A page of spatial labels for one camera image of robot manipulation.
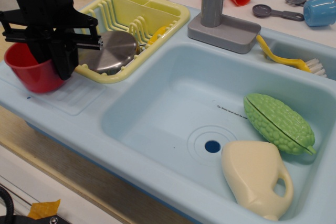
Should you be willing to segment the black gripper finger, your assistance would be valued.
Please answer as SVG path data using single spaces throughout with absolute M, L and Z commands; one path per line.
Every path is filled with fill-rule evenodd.
M 51 59 L 61 80 L 68 80 L 78 66 L 78 49 L 64 44 L 51 44 Z
M 51 52 L 47 43 L 29 42 L 28 48 L 38 63 L 43 63 L 51 59 Z

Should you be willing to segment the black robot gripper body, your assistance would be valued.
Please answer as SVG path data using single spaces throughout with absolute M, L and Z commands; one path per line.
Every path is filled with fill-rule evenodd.
M 19 8 L 1 12 L 7 42 L 73 43 L 76 48 L 99 50 L 97 19 L 74 9 L 74 0 L 16 0 Z

